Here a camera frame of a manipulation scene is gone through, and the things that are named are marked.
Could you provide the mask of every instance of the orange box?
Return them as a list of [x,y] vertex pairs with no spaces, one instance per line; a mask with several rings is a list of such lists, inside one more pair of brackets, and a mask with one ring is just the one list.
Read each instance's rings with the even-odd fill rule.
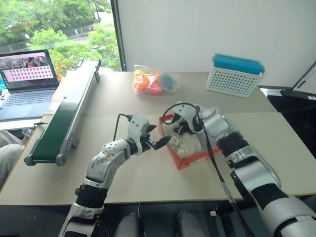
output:
[[[166,115],[164,117],[165,120],[170,120],[172,119],[173,115]],[[162,117],[159,117],[159,123],[158,123],[158,131],[160,133],[160,135],[163,137],[163,130],[162,130]],[[208,152],[202,152],[199,154],[196,154],[194,156],[185,158],[185,159],[181,159],[176,153],[175,151],[169,146],[169,144],[167,144],[167,148],[169,150],[169,153],[171,154],[171,157],[177,167],[178,170],[186,168],[188,166],[200,163],[206,159],[209,159],[209,154]],[[218,153],[220,150],[219,148],[215,148],[213,149],[213,153],[216,154]]]

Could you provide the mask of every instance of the laptop keyboard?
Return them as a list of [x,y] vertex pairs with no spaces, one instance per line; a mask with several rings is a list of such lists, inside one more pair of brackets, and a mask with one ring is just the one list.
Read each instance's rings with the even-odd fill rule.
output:
[[34,104],[34,103],[43,103],[50,102],[51,97],[54,94],[54,90],[50,91],[37,91],[36,93],[16,93],[11,94],[1,106],[10,106],[10,105],[23,105],[23,104]]

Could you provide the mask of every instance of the laptop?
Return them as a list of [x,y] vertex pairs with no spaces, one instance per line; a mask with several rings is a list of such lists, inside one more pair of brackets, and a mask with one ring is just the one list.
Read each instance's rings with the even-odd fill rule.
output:
[[0,75],[9,93],[0,120],[42,117],[59,85],[48,50],[0,55]]

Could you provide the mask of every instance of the window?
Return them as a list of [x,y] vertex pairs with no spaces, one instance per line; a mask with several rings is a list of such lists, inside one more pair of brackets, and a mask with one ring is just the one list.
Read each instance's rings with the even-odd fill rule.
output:
[[110,0],[0,0],[0,54],[48,49],[56,73],[81,59],[121,71]]

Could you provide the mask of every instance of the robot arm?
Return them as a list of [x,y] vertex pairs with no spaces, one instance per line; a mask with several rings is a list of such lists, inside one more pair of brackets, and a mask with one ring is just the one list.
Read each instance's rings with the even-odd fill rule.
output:
[[168,143],[170,136],[158,142],[150,139],[150,132],[156,127],[139,115],[127,116],[130,122],[128,138],[119,139],[103,145],[101,152],[90,162],[83,184],[76,189],[77,200],[71,209],[59,233],[59,237],[90,237],[100,222],[103,204],[117,169],[131,155],[140,155],[151,147],[157,150]]
[[188,105],[174,107],[174,118],[187,125],[190,133],[199,133],[204,129],[215,140],[217,146],[233,169],[231,177],[244,199],[255,201],[259,212],[270,230],[278,237],[312,237],[316,233],[316,213],[298,198],[284,193],[280,179],[274,169],[249,145],[239,131],[219,109],[199,106],[196,110]]

